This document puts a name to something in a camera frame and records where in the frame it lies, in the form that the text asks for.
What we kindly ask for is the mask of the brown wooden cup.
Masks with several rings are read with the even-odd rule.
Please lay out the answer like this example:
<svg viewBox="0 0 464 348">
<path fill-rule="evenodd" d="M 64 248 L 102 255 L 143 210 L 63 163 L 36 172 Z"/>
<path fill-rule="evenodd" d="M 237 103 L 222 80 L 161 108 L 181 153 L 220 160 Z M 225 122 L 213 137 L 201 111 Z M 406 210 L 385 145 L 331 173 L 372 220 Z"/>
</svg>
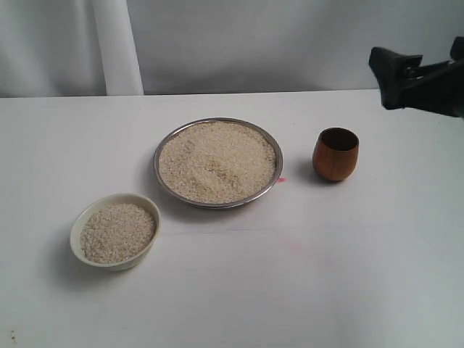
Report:
<svg viewBox="0 0 464 348">
<path fill-rule="evenodd" d="M 323 179 L 340 182 L 354 172 L 358 154 L 359 138 L 345 128 L 327 128 L 318 136 L 312 166 Z"/>
</svg>

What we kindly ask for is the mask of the round steel rice plate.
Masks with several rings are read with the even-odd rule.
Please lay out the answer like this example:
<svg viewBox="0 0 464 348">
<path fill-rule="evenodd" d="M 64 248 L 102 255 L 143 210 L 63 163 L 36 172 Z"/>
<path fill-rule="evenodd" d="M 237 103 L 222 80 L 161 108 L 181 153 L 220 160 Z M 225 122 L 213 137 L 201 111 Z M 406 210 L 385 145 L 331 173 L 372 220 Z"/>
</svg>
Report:
<svg viewBox="0 0 464 348">
<path fill-rule="evenodd" d="M 261 127 L 216 117 L 169 133 L 159 143 L 152 166 L 160 186 L 177 200 L 226 210 L 265 195 L 281 176 L 283 154 Z"/>
</svg>

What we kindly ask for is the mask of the white backdrop curtain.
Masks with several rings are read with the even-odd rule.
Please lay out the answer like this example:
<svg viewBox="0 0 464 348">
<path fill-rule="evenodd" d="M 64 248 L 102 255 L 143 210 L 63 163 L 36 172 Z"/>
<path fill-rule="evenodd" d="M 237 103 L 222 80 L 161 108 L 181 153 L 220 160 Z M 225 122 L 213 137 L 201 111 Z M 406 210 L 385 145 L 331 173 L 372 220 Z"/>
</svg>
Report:
<svg viewBox="0 0 464 348">
<path fill-rule="evenodd" d="M 461 1 L 3 1 L 1 95 L 368 89 L 374 46 L 462 34 Z"/>
</svg>

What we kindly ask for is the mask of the white ceramic rice bowl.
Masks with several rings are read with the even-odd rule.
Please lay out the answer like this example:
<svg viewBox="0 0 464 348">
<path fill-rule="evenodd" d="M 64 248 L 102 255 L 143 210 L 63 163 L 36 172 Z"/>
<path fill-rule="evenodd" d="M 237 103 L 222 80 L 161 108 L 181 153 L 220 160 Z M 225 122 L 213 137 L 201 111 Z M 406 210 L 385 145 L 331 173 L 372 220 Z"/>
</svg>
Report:
<svg viewBox="0 0 464 348">
<path fill-rule="evenodd" d="M 138 194 L 113 194 L 87 207 L 70 232 L 70 248 L 82 263 L 118 272 L 137 266 L 160 232 L 160 211 Z"/>
</svg>

